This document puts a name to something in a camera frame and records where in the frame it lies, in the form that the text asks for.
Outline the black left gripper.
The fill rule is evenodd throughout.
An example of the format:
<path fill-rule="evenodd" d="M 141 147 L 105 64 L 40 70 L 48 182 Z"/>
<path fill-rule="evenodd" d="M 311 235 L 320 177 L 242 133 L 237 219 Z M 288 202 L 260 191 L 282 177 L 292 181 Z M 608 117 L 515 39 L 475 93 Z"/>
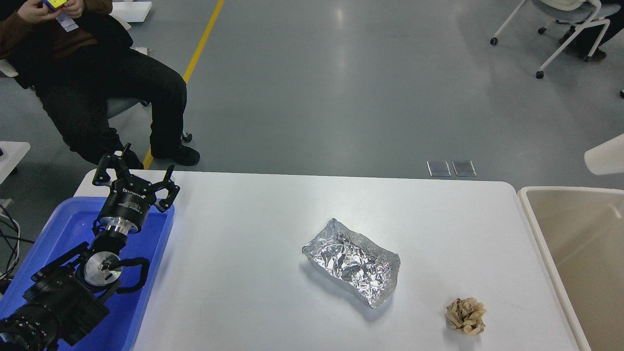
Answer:
<path fill-rule="evenodd" d="M 96 168 L 92 184 L 94 186 L 109 187 L 109 195 L 98 214 L 98 224 L 124 225 L 124 234 L 134 234 L 142 231 L 151 205 L 160 213 L 173 207 L 173 203 L 180 191 L 180 187 L 172 180 L 175 166 L 171 164 L 163 179 L 151 183 L 142 178 L 131 178 L 131 172 L 124 157 L 131 148 L 131 143 L 125 144 L 123 150 L 112 154 L 105 154 Z M 116 179 L 112 180 L 108 173 L 113 169 Z M 167 194 L 158 200 L 156 194 L 165 190 Z"/>

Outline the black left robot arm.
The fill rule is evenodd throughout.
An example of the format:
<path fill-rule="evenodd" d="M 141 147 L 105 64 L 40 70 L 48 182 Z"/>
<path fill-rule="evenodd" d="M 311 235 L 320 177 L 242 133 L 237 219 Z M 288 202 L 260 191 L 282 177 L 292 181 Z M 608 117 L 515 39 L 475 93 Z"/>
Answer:
<path fill-rule="evenodd" d="M 102 156 L 94 174 L 92 184 L 110 191 L 92 224 L 92 243 L 76 245 L 32 275 L 25 304 L 1 320 L 3 351 L 56 351 L 60 340 L 75 345 L 109 315 L 105 302 L 112 295 L 146 284 L 150 260 L 120 253 L 152 207 L 172 208 L 180 187 L 172 165 L 156 183 L 132 174 L 124 160 L 129 147 Z"/>

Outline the person's left hand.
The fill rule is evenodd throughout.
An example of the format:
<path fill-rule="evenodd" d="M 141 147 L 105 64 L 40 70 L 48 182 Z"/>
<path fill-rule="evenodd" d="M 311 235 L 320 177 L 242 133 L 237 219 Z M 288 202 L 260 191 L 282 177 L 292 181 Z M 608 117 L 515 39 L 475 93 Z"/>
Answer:
<path fill-rule="evenodd" d="M 84 0 L 67 0 L 61 7 L 61 10 L 69 16 L 69 18 L 77 19 L 82 16 L 86 8 Z"/>

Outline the person's right hand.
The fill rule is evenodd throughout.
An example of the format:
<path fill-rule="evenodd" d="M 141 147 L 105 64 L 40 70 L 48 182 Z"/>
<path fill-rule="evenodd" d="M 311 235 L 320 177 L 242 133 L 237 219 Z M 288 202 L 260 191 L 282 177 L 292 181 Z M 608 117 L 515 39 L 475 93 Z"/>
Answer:
<path fill-rule="evenodd" d="M 17 10 L 17 14 L 27 24 L 40 24 L 55 20 L 62 13 L 62 9 L 50 11 L 49 7 L 40 0 L 27 0 Z"/>

